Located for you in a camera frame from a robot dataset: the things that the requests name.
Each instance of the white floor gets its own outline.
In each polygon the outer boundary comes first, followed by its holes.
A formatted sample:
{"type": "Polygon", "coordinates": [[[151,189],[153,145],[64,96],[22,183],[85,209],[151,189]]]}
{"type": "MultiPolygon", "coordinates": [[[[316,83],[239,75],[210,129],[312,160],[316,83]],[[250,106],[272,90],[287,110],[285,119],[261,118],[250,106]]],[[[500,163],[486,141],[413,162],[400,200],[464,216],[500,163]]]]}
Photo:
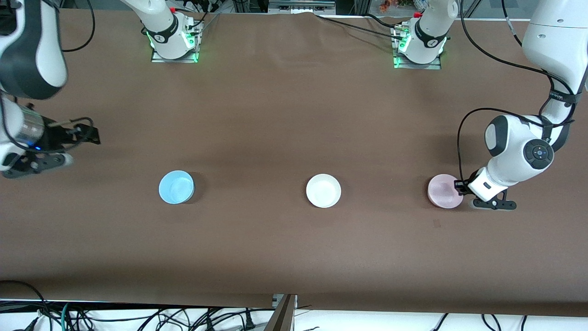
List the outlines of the white floor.
{"type": "MultiPolygon", "coordinates": [[[[239,312],[242,309],[225,309],[225,312],[239,312]]],[[[205,309],[189,309],[191,321],[195,321],[205,313],[205,309]]],[[[100,310],[90,312],[90,316],[97,319],[124,319],[131,317],[149,316],[155,310],[100,310]]],[[[272,312],[252,313],[253,322],[265,323],[272,312]]],[[[295,331],[307,331],[319,327],[317,331],[431,331],[437,325],[442,314],[437,313],[380,313],[380,312],[343,312],[331,310],[297,310],[295,317],[295,331]]],[[[0,331],[14,331],[24,329],[36,317],[36,313],[3,313],[0,314],[0,331]]],[[[183,314],[174,318],[186,321],[183,314]]],[[[492,318],[487,315],[489,324],[496,329],[492,318]]],[[[519,331],[522,316],[497,315],[502,331],[519,331]]],[[[147,325],[145,331],[154,331],[157,325],[154,319],[147,325]]],[[[94,322],[96,331],[135,331],[143,320],[130,322],[94,322]]],[[[236,330],[241,325],[241,319],[233,317],[215,326],[216,331],[236,330]]],[[[588,318],[580,317],[546,317],[529,316],[524,328],[526,331],[586,331],[588,318]]],[[[54,330],[61,331],[61,327],[54,322],[54,330]]],[[[480,315],[449,314],[440,331],[490,331],[483,323],[480,315]]],[[[36,325],[35,331],[49,331],[46,317],[42,317],[36,325]]],[[[161,331],[181,331],[179,326],[165,325],[161,331]]]]}

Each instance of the pink bowl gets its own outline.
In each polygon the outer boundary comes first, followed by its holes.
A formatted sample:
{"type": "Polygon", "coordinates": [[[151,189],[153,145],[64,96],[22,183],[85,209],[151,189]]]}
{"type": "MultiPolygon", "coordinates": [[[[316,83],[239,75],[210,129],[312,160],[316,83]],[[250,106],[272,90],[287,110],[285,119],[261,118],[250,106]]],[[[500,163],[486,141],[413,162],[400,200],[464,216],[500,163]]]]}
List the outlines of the pink bowl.
{"type": "Polygon", "coordinates": [[[463,196],[453,187],[453,181],[457,180],[454,176],[441,174],[433,177],[429,182],[427,195],[429,200],[441,208],[455,208],[463,201],[463,196]]]}

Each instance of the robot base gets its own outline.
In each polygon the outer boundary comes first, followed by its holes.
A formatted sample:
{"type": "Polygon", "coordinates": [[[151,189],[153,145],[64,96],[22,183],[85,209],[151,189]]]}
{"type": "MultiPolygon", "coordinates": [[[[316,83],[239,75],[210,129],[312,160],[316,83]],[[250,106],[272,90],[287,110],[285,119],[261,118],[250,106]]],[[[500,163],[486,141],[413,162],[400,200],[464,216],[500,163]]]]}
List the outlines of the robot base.
{"type": "Polygon", "coordinates": [[[151,52],[151,62],[154,63],[198,63],[198,57],[200,56],[200,44],[202,43],[202,31],[204,23],[199,24],[196,27],[196,35],[190,41],[194,41],[196,44],[194,48],[188,51],[184,56],[177,59],[166,59],[162,58],[155,50],[151,52]]]}
{"type": "Polygon", "coordinates": [[[3,171],[2,175],[8,179],[15,179],[39,174],[51,169],[66,167],[73,162],[74,158],[67,153],[45,155],[44,157],[38,158],[32,162],[30,167],[27,167],[26,170],[17,170],[15,168],[11,168],[10,170],[3,171]]]}
{"type": "MultiPolygon", "coordinates": [[[[406,34],[405,31],[397,31],[394,28],[390,29],[390,33],[394,36],[404,37],[403,33],[406,34]]],[[[418,64],[414,63],[409,60],[404,54],[398,51],[400,45],[403,43],[402,40],[397,40],[392,38],[392,50],[394,52],[394,68],[404,68],[404,69],[432,69],[432,70],[439,70],[441,69],[441,59],[439,55],[433,60],[431,63],[427,64],[418,64]]]]}

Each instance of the control button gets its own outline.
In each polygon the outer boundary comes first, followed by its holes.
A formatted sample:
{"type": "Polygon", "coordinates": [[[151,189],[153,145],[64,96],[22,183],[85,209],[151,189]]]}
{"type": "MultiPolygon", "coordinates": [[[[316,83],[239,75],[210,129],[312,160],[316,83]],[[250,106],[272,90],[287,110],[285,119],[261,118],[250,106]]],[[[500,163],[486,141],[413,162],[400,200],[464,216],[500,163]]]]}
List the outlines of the control button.
{"type": "Polygon", "coordinates": [[[535,158],[533,157],[533,146],[527,144],[527,146],[524,147],[524,157],[527,159],[527,161],[533,161],[535,158]]]}
{"type": "Polygon", "coordinates": [[[531,166],[535,169],[541,170],[541,169],[545,169],[547,168],[547,166],[549,166],[551,162],[547,161],[547,160],[534,160],[531,163],[531,166]]]}
{"type": "Polygon", "coordinates": [[[533,157],[537,160],[545,160],[549,152],[543,146],[535,146],[533,148],[533,157]]]}

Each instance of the blue bowl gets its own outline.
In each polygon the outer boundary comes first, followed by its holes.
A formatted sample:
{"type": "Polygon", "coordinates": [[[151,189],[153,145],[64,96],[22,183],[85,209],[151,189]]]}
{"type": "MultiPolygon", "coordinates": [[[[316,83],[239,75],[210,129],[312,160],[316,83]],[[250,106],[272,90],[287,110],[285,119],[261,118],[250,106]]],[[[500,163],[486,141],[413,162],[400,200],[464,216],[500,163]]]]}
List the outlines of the blue bowl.
{"type": "Polygon", "coordinates": [[[185,171],[172,171],[159,182],[159,196],[169,204],[186,202],[193,194],[194,179],[185,171]]]}

